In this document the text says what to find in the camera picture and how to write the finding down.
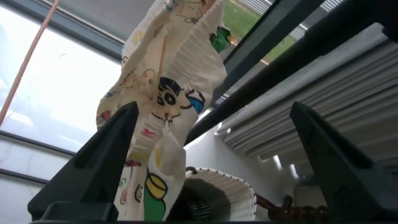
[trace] corrugated metal sheet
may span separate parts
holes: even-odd
[[[381,29],[369,27],[223,122],[219,132],[229,130],[223,141],[248,157],[278,155],[282,167],[308,170],[289,118],[292,103],[300,101],[373,159],[398,157],[398,45]]]
[[[272,5],[272,3],[268,0],[239,0],[239,2],[245,4],[247,7],[260,15],[263,15]],[[326,12],[329,12],[341,2],[343,2],[343,0],[326,0],[324,3],[322,3],[321,8],[326,10]],[[308,27],[300,24],[290,33],[290,35],[296,40],[299,40],[304,36],[307,29]]]

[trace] patterned cloth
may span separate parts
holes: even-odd
[[[119,220],[165,220],[182,189],[183,144],[226,76],[222,10],[222,0],[206,12],[200,0],[156,0],[125,43],[121,76],[96,119],[100,128],[122,105],[139,107],[115,199]]]

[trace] wicker basket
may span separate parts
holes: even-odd
[[[240,178],[188,167],[187,179],[167,221],[254,221],[256,195]]]

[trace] white printed fabric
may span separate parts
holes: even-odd
[[[207,3],[209,10],[203,0],[156,0],[125,43],[119,80],[99,103],[98,128],[126,103],[139,108],[114,201],[119,220],[165,220],[182,189],[188,131],[226,76],[218,55],[229,39],[223,1]]]

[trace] green grass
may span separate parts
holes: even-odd
[[[223,22],[226,27],[231,29],[233,39],[240,41],[259,19],[259,14],[242,6],[238,0],[224,0]],[[295,42],[296,40],[288,35],[263,59],[268,63],[272,62]]]

